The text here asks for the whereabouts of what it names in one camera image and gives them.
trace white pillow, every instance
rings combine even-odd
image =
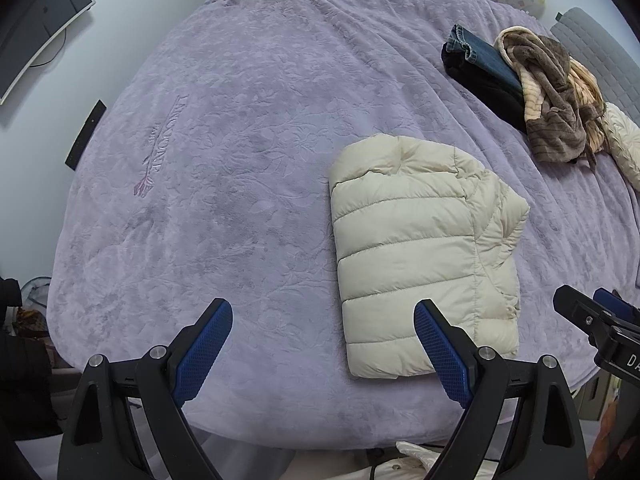
[[[622,174],[640,191],[640,128],[615,104],[607,103],[607,140]]]

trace black cable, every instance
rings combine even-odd
[[[58,51],[53,55],[53,57],[51,59],[49,59],[48,61],[45,61],[44,63],[38,63],[37,65],[29,65],[29,68],[36,68],[38,66],[45,66],[46,64],[51,63],[54,59],[56,59],[56,56],[58,54],[60,54],[60,51],[64,48],[66,43],[66,28],[65,28],[65,39],[62,40],[62,45],[60,45],[60,48],[58,49]]]

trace gray quilted headboard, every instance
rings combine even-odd
[[[626,50],[578,7],[565,12],[551,32],[596,76],[605,101],[640,124],[640,67]]]

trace purple blanket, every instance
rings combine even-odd
[[[536,164],[522,134],[445,73],[454,23],[492,42],[535,19],[487,0],[209,0],[146,61],[98,126],[58,243],[49,327],[83,368],[167,344],[215,297],[234,327],[198,397],[204,430],[290,448],[364,448],[450,434],[438,378],[346,367],[328,169],[377,132],[452,144],[531,206],[516,251],[520,358],[593,349],[553,312],[568,283],[637,301],[636,196],[609,155]]]

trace folded blue jeans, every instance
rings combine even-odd
[[[522,85],[518,75],[502,59],[500,53],[462,25],[453,26],[446,49],[450,53],[463,52],[466,63],[475,65],[495,77],[509,93],[522,95]]]

